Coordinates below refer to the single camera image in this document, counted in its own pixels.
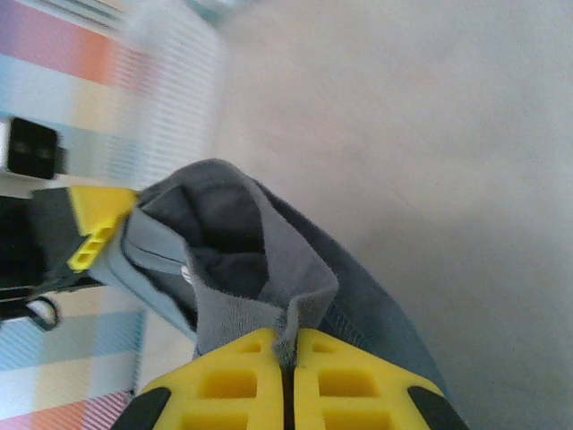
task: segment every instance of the yellow foam block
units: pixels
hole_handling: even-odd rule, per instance
[[[272,329],[253,331],[149,383],[171,397],[154,430],[282,430],[283,391]]]
[[[295,428],[428,430],[407,389],[427,379],[320,331],[298,334]]]
[[[132,210],[137,194],[127,188],[105,186],[70,186],[67,190],[78,232],[88,237],[68,260],[68,266],[74,271],[85,271]]]

